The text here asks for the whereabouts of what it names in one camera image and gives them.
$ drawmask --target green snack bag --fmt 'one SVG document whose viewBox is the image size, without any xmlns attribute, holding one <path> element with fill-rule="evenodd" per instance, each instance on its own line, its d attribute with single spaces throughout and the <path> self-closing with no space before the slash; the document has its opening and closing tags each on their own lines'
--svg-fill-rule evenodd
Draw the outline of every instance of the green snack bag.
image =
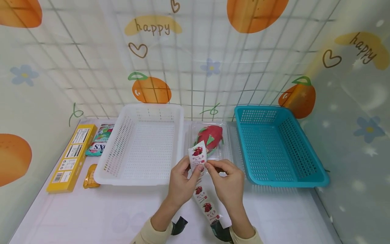
<svg viewBox="0 0 390 244">
<path fill-rule="evenodd" d="M 97 132 L 89 149 L 85 152 L 87 156 L 101 156 L 106 147 L 108 138 L 111 135 L 114 124 L 102 124 Z"/>
</svg>

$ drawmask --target gold wrapper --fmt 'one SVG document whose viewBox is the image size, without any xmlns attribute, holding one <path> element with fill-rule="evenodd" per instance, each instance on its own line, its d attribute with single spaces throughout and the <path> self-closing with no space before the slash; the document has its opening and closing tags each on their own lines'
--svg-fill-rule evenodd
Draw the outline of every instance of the gold wrapper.
<svg viewBox="0 0 390 244">
<path fill-rule="evenodd" d="M 83 184 L 83 187 L 85 189 L 95 188 L 100 186 L 100 184 L 94 180 L 94 173 L 95 173 L 96 166 L 97 164 L 93 164 L 88 169 L 88 173 L 87 176 L 85 177 L 84 184 Z"/>
</svg>

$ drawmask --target dragon fruit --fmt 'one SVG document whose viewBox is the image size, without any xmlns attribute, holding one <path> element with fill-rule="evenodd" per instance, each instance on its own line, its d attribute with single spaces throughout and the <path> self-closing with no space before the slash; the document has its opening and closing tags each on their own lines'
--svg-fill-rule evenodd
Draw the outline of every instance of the dragon fruit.
<svg viewBox="0 0 390 244">
<path fill-rule="evenodd" d="M 194 145 L 204 141 L 206 145 L 207 155 L 211 155 L 217 148 L 220 141 L 223 143 L 222 127 L 217 125 L 210 125 L 202 128 L 198 133 L 198 139 Z"/>
</svg>

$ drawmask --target nutrition label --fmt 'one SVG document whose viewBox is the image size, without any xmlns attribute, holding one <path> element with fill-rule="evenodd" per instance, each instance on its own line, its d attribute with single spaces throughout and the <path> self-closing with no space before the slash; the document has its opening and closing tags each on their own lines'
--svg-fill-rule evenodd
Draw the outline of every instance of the nutrition label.
<svg viewBox="0 0 390 244">
<path fill-rule="evenodd" d="M 60 168 L 58 169 L 58 171 L 60 170 L 72 170 L 74 165 L 76 164 L 76 161 L 77 159 L 65 159 L 61 162 L 61 165 L 60 165 Z"/>
<path fill-rule="evenodd" d="M 88 132 L 89 128 L 78 129 L 76 135 L 74 136 L 72 144 L 84 143 L 85 139 L 87 138 Z"/>
<path fill-rule="evenodd" d="M 77 158 L 82 147 L 82 144 L 71 145 L 68 149 L 68 152 L 65 154 L 65 158 Z"/>
</svg>

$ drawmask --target teal plastic basket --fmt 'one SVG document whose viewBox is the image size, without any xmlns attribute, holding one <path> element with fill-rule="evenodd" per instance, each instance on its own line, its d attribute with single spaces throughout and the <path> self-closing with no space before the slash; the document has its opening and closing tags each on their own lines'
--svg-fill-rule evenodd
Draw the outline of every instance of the teal plastic basket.
<svg viewBox="0 0 390 244">
<path fill-rule="evenodd" d="M 329 177 L 292 112 L 284 107 L 237 106 L 248 178 L 273 187 L 323 187 Z"/>
</svg>

